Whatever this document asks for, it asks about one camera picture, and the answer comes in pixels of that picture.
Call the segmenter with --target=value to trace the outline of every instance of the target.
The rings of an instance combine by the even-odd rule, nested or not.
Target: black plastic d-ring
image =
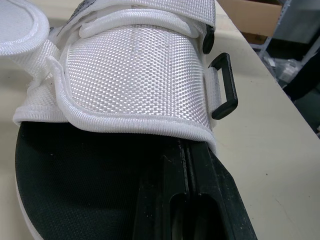
[[[230,55],[221,53],[210,64],[209,68],[215,68],[217,71],[222,70],[223,84],[226,95],[226,102],[215,109],[211,117],[215,120],[220,120],[232,113],[238,106],[238,96],[232,73]]]

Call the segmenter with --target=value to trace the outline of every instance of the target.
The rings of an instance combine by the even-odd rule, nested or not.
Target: cardboard box
[[[271,37],[282,5],[277,0],[217,0],[240,32]]]
[[[245,40],[247,40],[247,42],[250,44],[262,45],[265,43],[265,41],[267,39],[266,36],[252,34],[252,33],[246,33],[246,32],[242,32],[242,35],[244,36]]]

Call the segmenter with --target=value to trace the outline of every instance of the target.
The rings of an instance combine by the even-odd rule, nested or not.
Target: table surface
[[[53,25],[80,0],[33,0]],[[320,140],[216,4],[208,60],[230,54],[238,108],[214,128],[218,157],[232,174],[259,240],[320,239]],[[32,240],[15,187],[15,109],[26,97],[23,71],[0,60],[0,236]]]

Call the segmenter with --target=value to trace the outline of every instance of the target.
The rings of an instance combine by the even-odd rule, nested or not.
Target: black foam insole
[[[44,240],[132,239],[140,175],[170,139],[23,122],[15,169],[33,226]]]

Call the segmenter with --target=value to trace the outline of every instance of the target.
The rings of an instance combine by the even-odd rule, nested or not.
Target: white woven fabric
[[[205,23],[214,26],[214,2],[120,3],[84,1],[51,34],[61,55],[47,40],[15,59],[39,81],[14,121],[172,136],[207,142],[215,152],[210,114],[219,104],[219,81],[216,71],[204,70],[202,53]]]
[[[197,20],[215,28],[216,9],[214,0],[84,0],[74,11],[69,21],[57,33],[60,38],[84,16],[111,6],[141,6],[149,9],[163,10]]]

